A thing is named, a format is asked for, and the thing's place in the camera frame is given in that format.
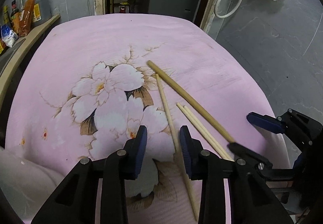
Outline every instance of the pair of chopsticks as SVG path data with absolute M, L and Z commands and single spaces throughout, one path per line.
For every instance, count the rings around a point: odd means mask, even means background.
M 198 221 L 199 207 L 196 203 L 192 183 L 190 182 L 188 175 L 185 172 L 184 160 L 182 158 L 181 147 L 179 143 L 179 138 L 175 131 L 175 126 L 172 120 L 171 113 L 169 111 L 166 96 L 163 90 L 163 86 L 160 77 L 170 85 L 179 95 L 181 95 L 186 101 L 188 101 L 219 133 L 230 143 L 235 142 L 234 138 L 221 126 L 193 97 L 191 97 L 182 87 L 180 87 L 173 79 L 171 79 L 164 71 L 162 71 L 158 66 L 156 66 L 152 61 L 148 61 L 147 65 L 151 67 L 156 72 L 156 80 L 160 93 L 161 100 L 164 105 L 167 121 L 171 130 L 172 139 L 175 147 L 175 157 L 177 163 L 180 166 L 181 174 L 184 179 L 186 189 L 191 201 L 193 213 L 196 221 Z M 185 116 L 190 120 L 190 122 L 195 126 L 195 128 L 201 133 L 201 135 L 208 141 L 208 143 L 214 148 L 214 150 L 223 158 L 227 160 L 233 159 L 224 150 L 224 148 L 214 139 L 214 137 L 209 133 L 209 131 L 203 126 L 203 124 L 197 119 L 197 117 L 189 110 L 186 106 L 181 106 L 177 103 L 178 108 L 185 114 Z

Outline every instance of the pink tablecloth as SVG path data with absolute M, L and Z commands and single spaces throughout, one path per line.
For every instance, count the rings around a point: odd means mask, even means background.
M 256 82 L 219 44 L 192 23 L 167 16 L 115 14 L 55 27 L 30 61 L 10 111 L 6 148 L 66 175 L 82 157 L 107 157 L 148 128 L 142 172 L 127 181 L 130 223 L 195 223 L 185 186 L 172 163 L 174 147 L 152 60 L 190 93 L 241 144 L 289 167 L 281 135 L 260 134 L 251 112 L 273 116 Z M 186 105 L 164 84 L 177 130 L 188 125 Z M 227 142 L 201 116 L 211 134 Z M 201 183 L 194 182 L 199 199 Z

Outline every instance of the wooden stick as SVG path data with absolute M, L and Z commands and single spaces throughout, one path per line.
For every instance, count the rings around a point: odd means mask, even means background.
M 229 143 L 235 142 L 234 138 L 219 124 L 193 97 L 191 97 L 182 87 L 180 87 L 173 79 L 171 79 L 163 70 L 161 70 L 152 61 L 148 61 L 147 65 L 153 69 L 168 85 L 170 85 L 179 95 L 190 103 L 193 108 L 198 111 Z
M 195 120 L 196 123 L 200 126 L 203 132 L 200 131 L 201 135 L 204 139 L 217 151 L 217 153 L 226 160 L 234 161 L 231 156 L 226 152 L 226 150 L 220 145 L 218 141 L 211 135 L 211 133 L 206 129 L 206 127 L 201 123 L 201 121 L 192 113 L 192 111 L 184 106 L 184 109 L 188 112 L 188 114 Z
M 214 150 L 223 158 L 227 160 L 232 160 L 231 157 L 223 150 L 223 148 L 219 148 L 220 144 L 215 141 L 215 139 L 211 136 L 209 137 L 200 124 L 188 113 L 187 110 L 180 104 L 176 104 L 177 107 L 182 111 L 182 113 L 187 117 L 187 119 L 194 125 L 194 127 L 200 132 L 200 134 L 208 141 L 208 143 L 214 148 Z
M 193 190 L 193 187 L 192 187 L 192 182 L 188 178 L 188 175 L 186 174 L 186 171 L 185 171 L 185 165 L 184 165 L 184 160 L 183 160 L 183 156 L 182 156 L 182 153 L 181 153 L 181 147 L 180 147 L 179 138 L 178 138 L 178 135 L 177 135 L 177 133 L 175 131 L 175 126 L 174 126 L 174 123 L 173 123 L 171 112 L 169 111 L 168 103 L 167 103 L 166 96 L 165 96 L 165 93 L 164 93 L 164 90 L 163 90 L 162 81 L 160 80 L 158 74 L 156 74 L 156 80 L 157 80 L 157 85 L 158 85 L 160 97 L 161 97 L 161 100 L 162 100 L 163 105 L 164 105 L 167 121 L 168 121 L 169 127 L 171 129 L 171 133 L 172 133 L 173 143 L 174 143 L 174 147 L 175 147 L 176 162 L 180 166 L 180 171 L 181 171 L 182 177 L 183 177 L 185 185 L 186 185 L 188 196 L 189 196 L 190 201 L 191 201 L 191 205 L 192 205 L 195 220 L 198 221 L 199 207 L 198 207 L 198 204 L 196 203 L 196 199 L 195 199 L 195 196 L 194 196 L 194 190 Z

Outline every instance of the plastic jug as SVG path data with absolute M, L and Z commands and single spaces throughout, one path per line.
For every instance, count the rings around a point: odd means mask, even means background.
M 35 0 L 34 13 L 32 19 L 33 27 L 48 21 L 52 17 L 49 0 Z

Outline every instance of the screw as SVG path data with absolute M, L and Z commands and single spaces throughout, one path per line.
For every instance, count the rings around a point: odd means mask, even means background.
M 90 162 L 90 159 L 88 157 L 85 157 L 85 158 L 82 158 L 80 162 L 82 165 L 86 165 L 88 162 Z
M 259 163 L 259 165 L 258 165 L 258 169 L 259 169 L 259 170 L 263 170 L 263 169 L 264 169 L 264 163 Z
M 203 150 L 201 151 L 201 155 L 202 155 L 202 156 L 209 156 L 209 155 L 210 155 L 210 151 L 203 149 Z
M 127 153 L 127 151 L 125 151 L 124 149 L 120 149 L 117 151 L 118 156 L 124 156 L 126 153 Z
M 243 160 L 242 158 L 239 158 L 237 160 L 237 163 L 240 165 L 240 166 L 244 166 L 245 165 L 245 160 Z

